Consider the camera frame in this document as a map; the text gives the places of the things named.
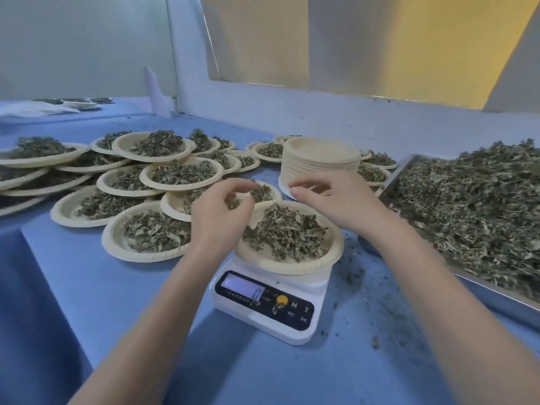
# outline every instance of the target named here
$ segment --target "human hand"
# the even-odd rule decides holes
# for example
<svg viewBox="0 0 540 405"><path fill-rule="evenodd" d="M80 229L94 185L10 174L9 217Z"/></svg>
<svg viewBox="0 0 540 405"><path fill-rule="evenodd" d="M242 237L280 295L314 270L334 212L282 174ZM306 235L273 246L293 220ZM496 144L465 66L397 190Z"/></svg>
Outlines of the human hand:
<svg viewBox="0 0 540 405"><path fill-rule="evenodd" d="M389 215L364 178L346 170L307 173L289 183L291 195L313 207L334 224L363 237ZM330 190L330 196L320 193Z"/></svg>
<svg viewBox="0 0 540 405"><path fill-rule="evenodd" d="M246 196L234 210L229 210L226 200L234 198L236 192L246 193L256 188L252 180L230 178L214 184L193 202L191 252L220 264L238 243L255 207L251 196Z"/></svg>

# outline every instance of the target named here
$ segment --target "yellow button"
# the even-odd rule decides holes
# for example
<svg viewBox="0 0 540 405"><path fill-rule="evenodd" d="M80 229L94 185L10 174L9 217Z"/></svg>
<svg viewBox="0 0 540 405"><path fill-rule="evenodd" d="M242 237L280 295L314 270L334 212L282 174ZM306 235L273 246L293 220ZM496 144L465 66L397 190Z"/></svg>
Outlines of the yellow button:
<svg viewBox="0 0 540 405"><path fill-rule="evenodd" d="M276 298L275 300L278 304L283 304L284 306L286 306L289 302L289 299L287 298L287 296L283 294L278 295L278 298Z"/></svg>

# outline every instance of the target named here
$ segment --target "person's left hand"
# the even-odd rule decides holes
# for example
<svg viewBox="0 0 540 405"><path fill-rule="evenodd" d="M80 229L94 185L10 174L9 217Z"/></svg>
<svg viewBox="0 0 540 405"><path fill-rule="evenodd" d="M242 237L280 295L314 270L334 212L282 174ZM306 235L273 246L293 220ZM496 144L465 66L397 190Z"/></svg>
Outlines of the person's left hand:
<svg viewBox="0 0 540 405"><path fill-rule="evenodd" d="M256 189L252 180L232 177L214 184L191 206L190 251L200 253L201 258L214 258L218 264L238 243L253 213L255 201L251 196L243 198L234 210L229 210L226 200L235 192L246 193Z"/></svg>

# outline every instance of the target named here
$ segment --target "person's right arm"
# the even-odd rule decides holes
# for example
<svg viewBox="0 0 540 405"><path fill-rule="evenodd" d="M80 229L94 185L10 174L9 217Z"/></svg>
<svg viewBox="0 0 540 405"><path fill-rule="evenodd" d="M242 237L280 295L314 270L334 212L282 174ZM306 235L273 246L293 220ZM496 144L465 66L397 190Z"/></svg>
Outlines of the person's right arm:
<svg viewBox="0 0 540 405"><path fill-rule="evenodd" d="M361 176L315 172L289 185L300 202L361 235L381 253L459 403L540 403L540 361L455 278L406 220L374 196ZM330 196L319 194L325 190Z"/></svg>

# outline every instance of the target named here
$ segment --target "forearm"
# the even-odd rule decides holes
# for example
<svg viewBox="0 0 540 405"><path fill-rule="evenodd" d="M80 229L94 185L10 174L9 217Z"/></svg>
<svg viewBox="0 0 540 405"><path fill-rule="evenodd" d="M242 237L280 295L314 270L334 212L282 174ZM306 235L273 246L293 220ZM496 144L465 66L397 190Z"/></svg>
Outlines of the forearm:
<svg viewBox="0 0 540 405"><path fill-rule="evenodd" d="M152 305L91 374L70 405L159 404L220 261L187 254Z"/></svg>
<svg viewBox="0 0 540 405"><path fill-rule="evenodd" d="M393 271L460 403L538 400L540 363L414 228L389 213L367 238Z"/></svg>

